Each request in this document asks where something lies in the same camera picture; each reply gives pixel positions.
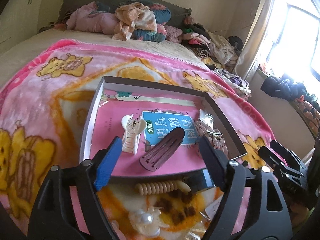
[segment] purple clothing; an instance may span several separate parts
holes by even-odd
[[[114,13],[91,12],[97,11],[95,2],[89,3],[76,10],[67,21],[67,30],[103,33],[113,35],[119,20]]]

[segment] beige bed sheet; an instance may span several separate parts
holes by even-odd
[[[24,65],[60,39],[76,39],[82,42],[148,51],[207,69],[206,65],[184,46],[169,41],[161,43],[137,40],[118,41],[100,33],[51,29],[17,44],[0,56],[0,88]]]

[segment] window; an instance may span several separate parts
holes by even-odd
[[[261,56],[274,76],[287,73],[320,98],[320,14],[311,0],[275,0]]]

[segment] blue gripper pad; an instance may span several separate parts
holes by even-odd
[[[116,166],[116,162],[122,152],[122,141],[116,137],[108,148],[108,152],[103,157],[100,165],[97,167],[96,179],[93,183],[97,191],[108,184],[111,173]]]

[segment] curtain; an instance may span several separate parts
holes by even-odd
[[[236,75],[248,82],[251,81],[259,65],[259,47],[265,37],[274,2],[275,0],[260,0],[256,17],[234,69]]]

